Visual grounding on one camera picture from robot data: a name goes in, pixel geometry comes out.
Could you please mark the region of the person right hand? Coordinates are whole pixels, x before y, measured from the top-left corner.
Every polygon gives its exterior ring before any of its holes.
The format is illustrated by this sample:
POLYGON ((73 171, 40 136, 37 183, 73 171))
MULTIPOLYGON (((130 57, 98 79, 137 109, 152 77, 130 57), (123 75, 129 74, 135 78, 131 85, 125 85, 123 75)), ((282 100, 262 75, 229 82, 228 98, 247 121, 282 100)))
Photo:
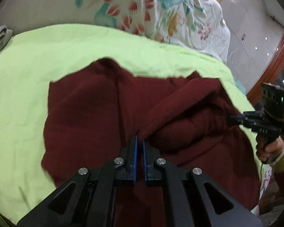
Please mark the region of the person right hand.
POLYGON ((269 163, 271 166, 274 166, 278 162, 279 157, 284 155, 284 141, 281 136, 268 144, 267 139, 258 134, 256 141, 256 155, 263 163, 269 163))

